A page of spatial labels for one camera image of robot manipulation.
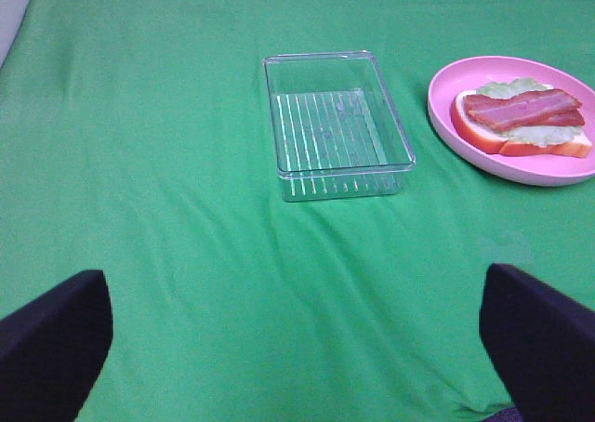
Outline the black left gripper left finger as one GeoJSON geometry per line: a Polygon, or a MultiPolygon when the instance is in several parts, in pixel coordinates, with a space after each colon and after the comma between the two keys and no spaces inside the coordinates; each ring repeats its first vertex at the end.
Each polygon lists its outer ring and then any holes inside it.
{"type": "Polygon", "coordinates": [[[104,272],[84,270],[1,320],[1,419],[74,421],[113,339],[104,272]]]}

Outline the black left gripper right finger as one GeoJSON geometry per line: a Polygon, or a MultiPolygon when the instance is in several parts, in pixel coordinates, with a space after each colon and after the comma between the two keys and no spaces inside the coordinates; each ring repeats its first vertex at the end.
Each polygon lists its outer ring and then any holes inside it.
{"type": "Polygon", "coordinates": [[[593,310],[495,263],[485,276],[479,333],[523,420],[593,420],[593,310]]]}

